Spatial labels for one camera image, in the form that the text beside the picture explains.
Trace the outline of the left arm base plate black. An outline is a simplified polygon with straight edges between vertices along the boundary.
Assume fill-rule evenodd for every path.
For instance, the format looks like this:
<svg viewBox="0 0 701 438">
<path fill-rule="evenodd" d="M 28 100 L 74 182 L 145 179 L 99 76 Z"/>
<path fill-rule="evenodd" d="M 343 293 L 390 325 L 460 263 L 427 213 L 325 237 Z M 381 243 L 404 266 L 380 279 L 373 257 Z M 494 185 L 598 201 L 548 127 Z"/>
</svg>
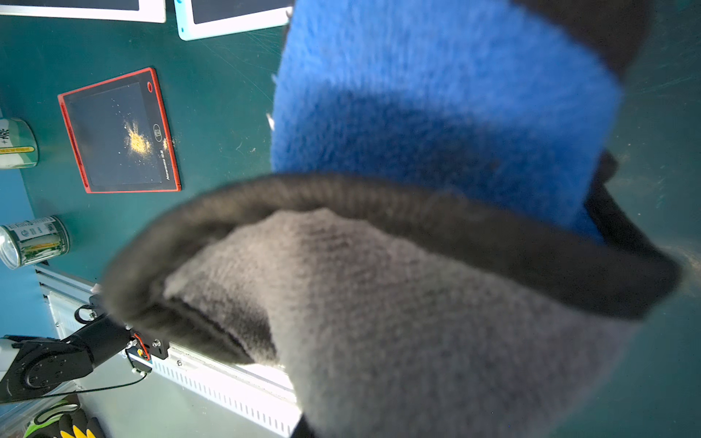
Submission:
<svg viewBox="0 0 701 438">
<path fill-rule="evenodd" d="M 154 358 L 168 358 L 169 341 L 116 321 L 104 308 L 100 295 L 93 295 L 88 304 L 77 308 L 73 317 L 82 327 L 69 337 L 70 342 L 87 350 L 93 368 L 120 352 L 148 365 Z"/>
</svg>

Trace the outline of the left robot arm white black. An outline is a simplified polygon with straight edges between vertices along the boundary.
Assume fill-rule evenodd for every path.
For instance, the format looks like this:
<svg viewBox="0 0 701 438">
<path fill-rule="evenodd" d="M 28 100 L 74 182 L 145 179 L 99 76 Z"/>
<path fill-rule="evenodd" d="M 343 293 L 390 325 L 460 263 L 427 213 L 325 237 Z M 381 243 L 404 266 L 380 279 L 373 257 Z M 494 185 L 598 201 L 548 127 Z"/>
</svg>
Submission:
<svg viewBox="0 0 701 438">
<path fill-rule="evenodd" d="M 106 316 L 65 339 L 5 336 L 1 339 L 1 403 L 36 400 L 84 378 L 125 350 L 133 334 Z"/>
</svg>

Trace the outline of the grey blue wiping cloth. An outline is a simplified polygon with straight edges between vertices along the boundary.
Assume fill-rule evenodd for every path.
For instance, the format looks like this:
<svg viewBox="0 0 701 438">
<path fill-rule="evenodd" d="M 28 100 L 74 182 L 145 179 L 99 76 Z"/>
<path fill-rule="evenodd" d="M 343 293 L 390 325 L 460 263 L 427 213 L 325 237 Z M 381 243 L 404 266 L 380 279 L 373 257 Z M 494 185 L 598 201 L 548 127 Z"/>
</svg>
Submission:
<svg viewBox="0 0 701 438">
<path fill-rule="evenodd" d="M 282 366 L 297 437 L 544 437 L 680 281 L 606 189 L 649 1 L 299 1 L 272 173 L 154 220 L 107 309 Z"/>
</svg>

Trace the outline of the white framed drawing tablet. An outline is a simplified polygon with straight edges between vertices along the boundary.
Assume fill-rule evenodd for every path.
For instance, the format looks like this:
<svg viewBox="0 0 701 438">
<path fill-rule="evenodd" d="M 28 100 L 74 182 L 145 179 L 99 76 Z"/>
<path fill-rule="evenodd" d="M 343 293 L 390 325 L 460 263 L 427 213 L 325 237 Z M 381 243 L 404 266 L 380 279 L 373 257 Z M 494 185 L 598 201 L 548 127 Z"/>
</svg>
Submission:
<svg viewBox="0 0 701 438">
<path fill-rule="evenodd" d="M 2 16 L 164 23 L 164 0 L 1 0 Z"/>
</svg>

